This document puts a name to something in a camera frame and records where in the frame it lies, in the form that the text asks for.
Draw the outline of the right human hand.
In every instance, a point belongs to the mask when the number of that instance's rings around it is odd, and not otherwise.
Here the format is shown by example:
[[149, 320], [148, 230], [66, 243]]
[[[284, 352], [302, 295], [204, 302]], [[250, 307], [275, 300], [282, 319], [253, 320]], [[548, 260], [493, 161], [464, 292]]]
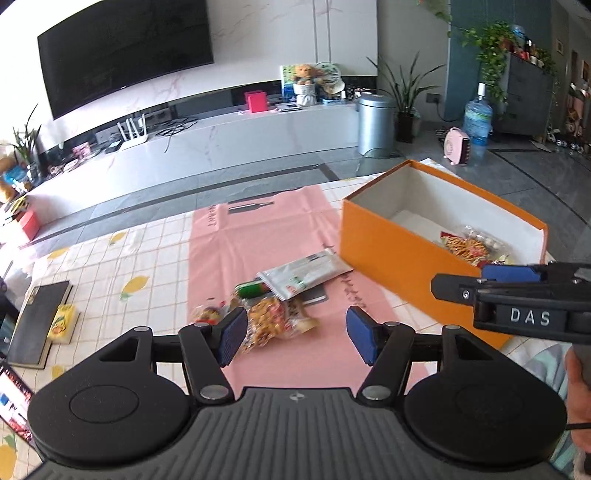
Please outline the right human hand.
[[[570, 423], [590, 423], [591, 393], [584, 382], [582, 367], [573, 348], [570, 348], [565, 357], [568, 374], [567, 412]], [[571, 432], [572, 440], [576, 446], [585, 453], [591, 449], [590, 431], [574, 430]]]

